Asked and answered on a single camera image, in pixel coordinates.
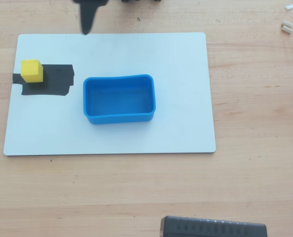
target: white board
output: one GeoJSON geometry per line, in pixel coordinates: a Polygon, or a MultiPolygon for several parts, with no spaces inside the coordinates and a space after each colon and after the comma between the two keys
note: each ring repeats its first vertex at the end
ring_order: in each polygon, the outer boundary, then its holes
{"type": "Polygon", "coordinates": [[[20,35],[14,73],[25,59],[72,64],[74,86],[54,96],[21,95],[22,85],[12,85],[7,156],[215,151],[204,33],[20,35]],[[153,120],[90,124],[84,80],[139,74],[154,79],[153,120]]]}

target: wood grain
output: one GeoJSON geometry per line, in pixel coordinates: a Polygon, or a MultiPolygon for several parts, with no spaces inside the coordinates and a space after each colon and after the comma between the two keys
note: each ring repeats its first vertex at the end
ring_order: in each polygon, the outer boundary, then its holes
{"type": "Polygon", "coordinates": [[[79,33],[70,0],[0,0],[0,237],[159,236],[166,215],[293,236],[292,0],[110,0],[94,33],[204,32],[214,154],[6,157],[17,37],[79,33]]]}

